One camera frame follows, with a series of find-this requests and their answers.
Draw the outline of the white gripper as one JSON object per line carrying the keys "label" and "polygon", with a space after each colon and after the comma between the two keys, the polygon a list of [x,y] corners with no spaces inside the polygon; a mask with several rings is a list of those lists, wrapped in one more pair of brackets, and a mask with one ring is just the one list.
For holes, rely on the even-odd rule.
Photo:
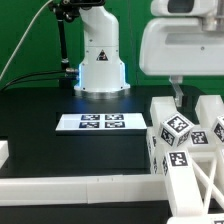
{"label": "white gripper", "polygon": [[147,75],[171,76],[175,104],[186,75],[224,75],[224,0],[153,0],[139,66]]}

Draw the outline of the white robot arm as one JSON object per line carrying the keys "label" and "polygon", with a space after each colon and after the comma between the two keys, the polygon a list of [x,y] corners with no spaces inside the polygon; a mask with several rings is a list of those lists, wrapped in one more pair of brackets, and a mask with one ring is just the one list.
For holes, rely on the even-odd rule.
{"label": "white robot arm", "polygon": [[[182,105],[185,76],[224,76],[224,0],[152,0],[139,66],[146,75],[168,76]],[[129,90],[119,57],[119,23],[104,7],[80,10],[84,23],[83,61],[75,89],[94,98]]]}

